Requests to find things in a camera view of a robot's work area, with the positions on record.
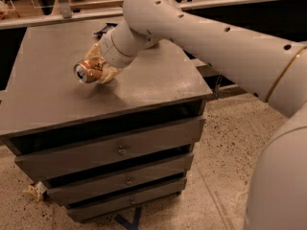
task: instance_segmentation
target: gray tabletop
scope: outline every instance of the gray tabletop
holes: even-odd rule
[[[28,28],[6,91],[0,137],[62,127],[193,99],[210,93],[178,46],[162,40],[141,51],[111,82],[79,83],[73,66],[97,41],[92,34],[120,18]]]

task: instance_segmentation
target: gray cabinet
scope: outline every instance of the gray cabinet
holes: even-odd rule
[[[74,220],[182,191],[210,94],[166,40],[108,84],[77,82],[73,65],[104,22],[28,28],[0,95],[0,139]]]

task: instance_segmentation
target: speckled floor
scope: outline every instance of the speckled floor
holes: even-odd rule
[[[0,230],[242,229],[255,162],[286,118],[250,94],[232,96],[236,92],[242,91],[224,89],[220,99],[207,104],[186,189],[138,208],[139,224],[133,224],[135,208],[77,223],[51,200],[36,203],[21,194],[31,181],[14,165],[13,154],[1,146]]]

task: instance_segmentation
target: metal bracket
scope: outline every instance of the metal bracket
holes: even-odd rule
[[[64,18],[71,18],[72,12],[68,0],[58,0],[61,14]]]

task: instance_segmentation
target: drawer handle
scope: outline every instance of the drawer handle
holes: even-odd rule
[[[127,177],[126,179],[126,185],[131,185],[132,184],[132,181],[129,177]]]
[[[124,155],[126,152],[127,152],[127,150],[124,149],[123,146],[118,146],[117,153],[118,153],[119,155]]]
[[[135,204],[135,201],[134,201],[134,198],[132,197],[131,199],[130,199],[130,205],[134,205]]]

